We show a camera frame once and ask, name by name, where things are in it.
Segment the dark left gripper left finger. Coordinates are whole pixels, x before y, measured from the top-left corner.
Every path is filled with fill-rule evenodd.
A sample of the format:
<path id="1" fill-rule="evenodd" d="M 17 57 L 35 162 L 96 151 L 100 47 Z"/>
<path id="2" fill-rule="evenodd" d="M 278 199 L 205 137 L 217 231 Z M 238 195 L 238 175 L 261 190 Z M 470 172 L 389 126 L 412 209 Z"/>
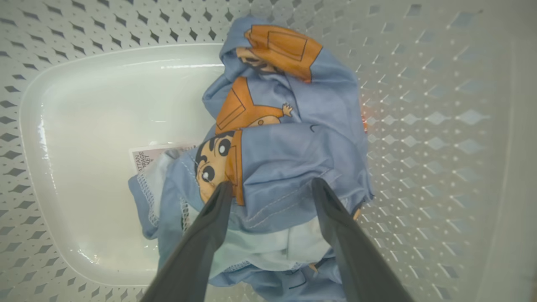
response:
<path id="1" fill-rule="evenodd" d="M 214 254 L 226 238 L 232 184 L 220 183 L 141 302 L 204 302 Z"/>

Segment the blue cartoon print garment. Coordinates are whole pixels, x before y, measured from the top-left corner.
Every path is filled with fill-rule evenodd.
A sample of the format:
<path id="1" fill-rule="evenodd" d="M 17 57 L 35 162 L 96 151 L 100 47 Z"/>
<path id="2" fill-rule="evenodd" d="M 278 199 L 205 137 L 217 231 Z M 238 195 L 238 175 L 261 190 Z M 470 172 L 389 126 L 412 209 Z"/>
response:
<path id="1" fill-rule="evenodd" d="M 158 268 L 230 182 L 210 285 L 244 282 L 268 302 L 347 302 L 311 182 L 324 179 L 354 220 L 373 199 L 355 73 L 313 38 L 251 16 L 232 23 L 220 59 L 203 94 L 216 120 L 203 142 L 164 147 L 128 181 Z"/>

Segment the white basket with brown rim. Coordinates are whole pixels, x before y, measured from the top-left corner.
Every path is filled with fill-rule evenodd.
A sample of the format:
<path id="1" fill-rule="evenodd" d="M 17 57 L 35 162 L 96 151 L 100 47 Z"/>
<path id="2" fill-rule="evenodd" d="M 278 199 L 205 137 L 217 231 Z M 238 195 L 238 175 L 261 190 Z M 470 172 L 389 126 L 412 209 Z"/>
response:
<path id="1" fill-rule="evenodd" d="M 253 15 L 360 83 L 359 224 L 416 302 L 537 302 L 537 0 L 0 0 L 0 302 L 137 302 L 133 149 L 203 140 Z"/>

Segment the basket product label sticker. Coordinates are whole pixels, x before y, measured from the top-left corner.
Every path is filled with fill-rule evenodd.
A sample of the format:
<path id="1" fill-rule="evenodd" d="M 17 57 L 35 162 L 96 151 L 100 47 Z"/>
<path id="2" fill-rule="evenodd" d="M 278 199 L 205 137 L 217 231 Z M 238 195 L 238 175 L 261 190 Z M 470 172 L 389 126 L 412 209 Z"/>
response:
<path id="1" fill-rule="evenodd" d="M 177 153 L 183 153 L 190 149 L 194 149 L 195 147 L 196 145 L 178 143 L 135 147 L 128 150 L 128 157 L 131 162 L 133 172 L 138 173 L 144 170 L 146 166 L 149 166 L 151 162 L 156 160 L 162 153 L 165 153 L 166 151 L 177 150 Z"/>

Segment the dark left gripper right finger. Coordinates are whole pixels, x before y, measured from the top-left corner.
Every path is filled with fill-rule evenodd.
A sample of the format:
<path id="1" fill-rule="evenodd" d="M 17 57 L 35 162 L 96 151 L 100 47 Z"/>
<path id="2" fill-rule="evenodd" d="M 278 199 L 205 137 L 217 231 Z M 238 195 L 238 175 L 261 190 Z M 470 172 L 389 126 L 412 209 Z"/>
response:
<path id="1" fill-rule="evenodd" d="M 328 183 L 311 189 L 321 233 L 334 250 L 347 302 L 414 302 Z"/>

